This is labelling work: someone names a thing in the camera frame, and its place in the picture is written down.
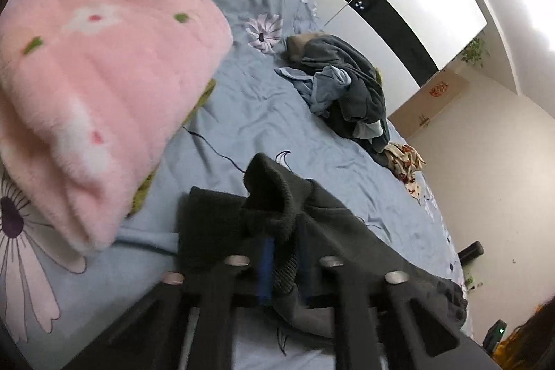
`pink blanket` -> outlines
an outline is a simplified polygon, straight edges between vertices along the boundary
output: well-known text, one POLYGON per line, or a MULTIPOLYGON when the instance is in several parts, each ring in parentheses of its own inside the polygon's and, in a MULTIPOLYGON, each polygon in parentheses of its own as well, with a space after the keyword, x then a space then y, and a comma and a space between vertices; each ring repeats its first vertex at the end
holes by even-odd
POLYGON ((0 156, 76 250, 113 242, 231 43, 210 0, 9 0, 0 156))

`beige cloth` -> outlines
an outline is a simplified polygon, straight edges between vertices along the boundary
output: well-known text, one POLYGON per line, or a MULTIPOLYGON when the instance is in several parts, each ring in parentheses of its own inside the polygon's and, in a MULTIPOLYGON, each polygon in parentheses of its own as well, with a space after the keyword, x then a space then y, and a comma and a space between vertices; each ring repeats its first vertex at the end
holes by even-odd
POLYGON ((404 182, 410 195, 420 202, 421 187, 415 179, 415 171, 424 168, 424 159, 412 146, 401 143, 389 143, 384 154, 387 156, 387 167, 397 179, 404 182))
POLYGON ((317 30, 306 34, 291 35, 287 37, 287 52, 289 59, 293 62, 300 62, 304 54, 305 45, 313 38, 325 35, 326 32, 317 30))

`brown hair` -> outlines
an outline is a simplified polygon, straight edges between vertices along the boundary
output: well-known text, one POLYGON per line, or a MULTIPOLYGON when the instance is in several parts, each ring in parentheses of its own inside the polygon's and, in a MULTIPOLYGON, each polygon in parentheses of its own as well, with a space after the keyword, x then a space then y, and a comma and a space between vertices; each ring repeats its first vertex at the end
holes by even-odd
POLYGON ((507 340, 504 370, 547 370, 555 368, 549 353, 555 338, 555 297, 544 304, 507 340))

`white wall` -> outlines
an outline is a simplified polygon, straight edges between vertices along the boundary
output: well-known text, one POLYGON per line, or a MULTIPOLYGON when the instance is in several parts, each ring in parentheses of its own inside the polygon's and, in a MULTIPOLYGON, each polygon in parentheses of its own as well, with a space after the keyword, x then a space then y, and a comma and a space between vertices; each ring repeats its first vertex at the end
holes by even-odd
POLYGON ((512 59, 509 42, 497 17, 495 6, 490 0, 476 0, 486 18, 486 28, 480 34, 487 41, 488 65, 480 71, 501 85, 519 94, 521 92, 516 67, 512 59))
MULTIPOLYGON (((516 89, 555 116, 555 0, 483 1, 488 23, 498 27, 504 40, 516 89)), ((495 70, 511 73, 503 62, 495 70)))
POLYGON ((555 119, 472 69, 470 88, 410 141, 460 251, 479 240, 475 338, 509 330, 555 294, 555 119))

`pile of clothes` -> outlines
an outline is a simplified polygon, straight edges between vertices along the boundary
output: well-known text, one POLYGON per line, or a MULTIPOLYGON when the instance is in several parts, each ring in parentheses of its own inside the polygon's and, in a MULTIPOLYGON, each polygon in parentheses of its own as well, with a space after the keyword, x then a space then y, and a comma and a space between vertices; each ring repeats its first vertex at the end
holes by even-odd
POLYGON ((389 143, 378 70, 347 42, 323 32, 288 37, 291 67, 276 68, 340 137, 357 142, 381 166, 389 143))

